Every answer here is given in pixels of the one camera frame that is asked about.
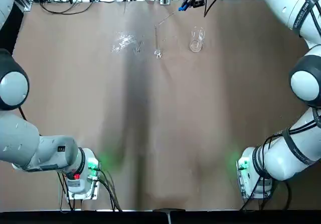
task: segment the clear plastic cup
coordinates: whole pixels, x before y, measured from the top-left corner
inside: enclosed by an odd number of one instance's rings
[[[191,35],[190,49],[192,52],[201,51],[205,39],[205,30],[202,27],[194,27]]]

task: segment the brown table surface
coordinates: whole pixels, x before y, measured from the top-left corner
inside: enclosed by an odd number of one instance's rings
[[[154,25],[180,4],[95,3],[72,16],[34,5],[14,51],[30,78],[23,109],[42,135],[72,135],[91,148],[112,173],[123,209],[238,209],[235,161],[306,110],[288,72],[307,47],[263,1],[225,0],[205,19],[203,9],[169,17],[156,59]],[[200,53],[189,50],[194,26],[206,30]],[[136,44],[112,51],[120,33]],[[55,172],[1,165],[2,210],[59,208]],[[318,169],[291,181],[291,208],[320,207]],[[267,208],[282,208],[285,199],[280,185]],[[106,191],[83,208],[110,209]]]

